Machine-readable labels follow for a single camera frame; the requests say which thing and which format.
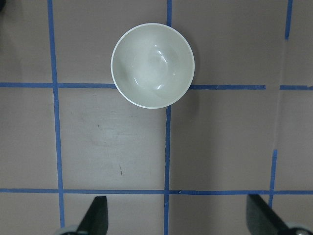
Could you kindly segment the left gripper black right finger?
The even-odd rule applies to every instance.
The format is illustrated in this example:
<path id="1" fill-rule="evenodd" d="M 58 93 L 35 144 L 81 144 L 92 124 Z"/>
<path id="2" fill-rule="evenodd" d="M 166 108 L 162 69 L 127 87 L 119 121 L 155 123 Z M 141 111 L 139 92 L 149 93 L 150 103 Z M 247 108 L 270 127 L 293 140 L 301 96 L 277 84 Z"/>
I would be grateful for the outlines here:
<path id="1" fill-rule="evenodd" d="M 251 235 L 295 234 L 258 194 L 246 198 L 246 225 Z"/>

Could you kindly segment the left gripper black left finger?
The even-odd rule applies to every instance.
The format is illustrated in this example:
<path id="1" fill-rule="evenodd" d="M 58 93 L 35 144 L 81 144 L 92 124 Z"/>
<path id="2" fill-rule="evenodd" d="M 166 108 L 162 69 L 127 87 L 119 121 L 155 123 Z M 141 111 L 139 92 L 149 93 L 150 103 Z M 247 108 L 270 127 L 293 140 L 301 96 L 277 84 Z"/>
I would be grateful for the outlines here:
<path id="1" fill-rule="evenodd" d="M 77 235 L 106 235 L 108 231 L 108 204 L 106 196 L 94 198 L 76 229 Z"/>

